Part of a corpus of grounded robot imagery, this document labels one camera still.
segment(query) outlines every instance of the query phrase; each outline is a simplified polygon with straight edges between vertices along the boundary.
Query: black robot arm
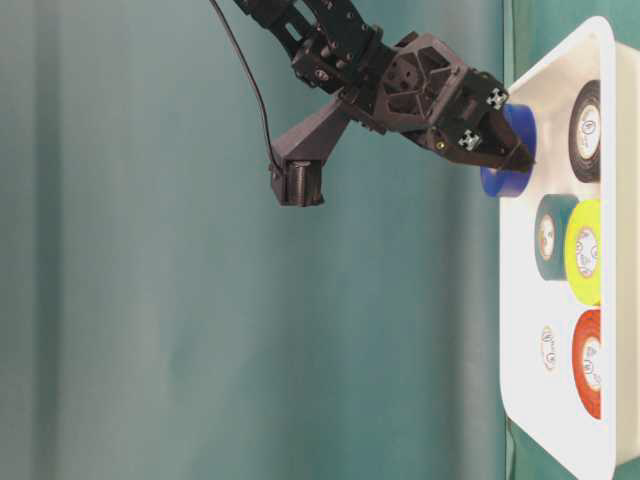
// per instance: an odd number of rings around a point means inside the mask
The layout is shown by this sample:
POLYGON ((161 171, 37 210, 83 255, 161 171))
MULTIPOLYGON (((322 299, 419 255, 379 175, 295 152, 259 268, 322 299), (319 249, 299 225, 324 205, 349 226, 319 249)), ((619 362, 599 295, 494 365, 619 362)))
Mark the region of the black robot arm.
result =
POLYGON ((351 120, 398 132, 455 163, 526 172, 527 147, 504 119, 509 96, 492 75, 444 42, 411 33, 395 46, 350 0, 234 0, 282 44, 298 78, 335 95, 272 145, 271 183, 282 205, 322 204, 322 167, 351 120))

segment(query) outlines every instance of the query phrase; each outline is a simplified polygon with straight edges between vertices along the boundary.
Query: blue tape roll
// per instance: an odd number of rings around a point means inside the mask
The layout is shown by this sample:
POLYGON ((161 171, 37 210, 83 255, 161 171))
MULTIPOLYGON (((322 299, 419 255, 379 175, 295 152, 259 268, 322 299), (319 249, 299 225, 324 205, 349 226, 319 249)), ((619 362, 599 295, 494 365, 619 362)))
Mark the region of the blue tape roll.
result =
POLYGON ((573 195, 545 195, 538 206, 533 245, 538 271, 545 280, 566 280, 565 237, 578 199, 573 195))
MULTIPOLYGON (((536 119, 531 109, 525 105, 507 104, 502 112, 511 128, 520 136, 522 142, 535 158, 536 119)), ((483 167, 480 169, 480 178, 485 193, 490 197, 518 197, 527 188, 531 179, 531 171, 522 173, 483 167)))

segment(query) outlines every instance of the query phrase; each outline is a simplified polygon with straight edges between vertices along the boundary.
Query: black tape roll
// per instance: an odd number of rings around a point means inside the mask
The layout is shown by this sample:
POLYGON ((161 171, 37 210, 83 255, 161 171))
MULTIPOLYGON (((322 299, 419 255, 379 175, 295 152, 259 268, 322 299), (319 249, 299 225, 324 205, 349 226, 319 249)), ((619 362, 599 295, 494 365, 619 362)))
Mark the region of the black tape roll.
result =
POLYGON ((600 181, 600 81, 587 83, 571 112, 569 125, 569 158, 578 180, 584 183, 600 181))

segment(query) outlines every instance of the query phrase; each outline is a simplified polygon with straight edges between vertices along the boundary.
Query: wire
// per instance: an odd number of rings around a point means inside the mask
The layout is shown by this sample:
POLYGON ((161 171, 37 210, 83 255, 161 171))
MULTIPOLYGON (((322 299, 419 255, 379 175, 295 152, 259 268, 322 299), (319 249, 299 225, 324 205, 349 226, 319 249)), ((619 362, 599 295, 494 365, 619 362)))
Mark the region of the wire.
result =
POLYGON ((262 120, 262 131, 264 133, 264 141, 267 145, 267 152, 269 154, 269 159, 271 161, 272 168, 275 169, 275 171, 278 172, 279 174, 282 174, 282 169, 276 162, 276 158, 273 153, 273 147, 271 146, 271 133, 269 132, 269 118, 267 116, 267 109, 264 106, 264 100, 262 99, 262 93, 260 93, 260 88, 258 88, 258 84, 256 83, 256 79, 254 78, 253 73, 251 72, 251 68, 249 67, 249 64, 247 63, 247 59, 245 58, 244 53, 242 53, 242 49, 238 44, 238 40, 236 40, 236 37, 233 34, 231 27, 229 26, 229 22, 227 22, 227 18, 224 16, 224 13, 220 9, 220 5, 218 5, 217 0, 209 0, 209 3, 211 3, 211 6, 218 14, 218 18, 220 19, 222 26, 227 32, 227 36, 231 41, 231 45, 233 46, 233 49, 235 50, 236 55, 240 59, 242 68, 244 69, 244 72, 247 74, 249 83, 251 83, 251 88, 253 89, 253 93, 255 93, 256 99, 258 100, 258 107, 260 109, 260 118, 262 120))

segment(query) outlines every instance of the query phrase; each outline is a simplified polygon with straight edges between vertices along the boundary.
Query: fabric backdrop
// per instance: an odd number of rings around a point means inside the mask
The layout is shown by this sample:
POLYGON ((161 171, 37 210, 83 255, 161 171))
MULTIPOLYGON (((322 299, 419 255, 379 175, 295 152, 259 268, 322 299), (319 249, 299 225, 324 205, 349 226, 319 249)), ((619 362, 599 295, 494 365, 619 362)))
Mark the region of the fabric backdrop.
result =
MULTIPOLYGON (((221 0, 274 135, 327 98, 221 0)), ((501 75, 499 0, 356 2, 501 75)), ((4 0, 0 476, 504 476, 497 205, 351 126, 279 208, 206 0, 4 0)))
MULTIPOLYGON (((636 0, 509 0, 505 3, 507 35, 505 66, 509 79, 531 68, 583 21, 594 15, 607 17, 616 39, 640 48, 640 6, 636 0)), ((574 478, 526 433, 513 426, 516 480, 574 478)), ((620 467, 616 480, 640 478, 640 461, 620 467)))

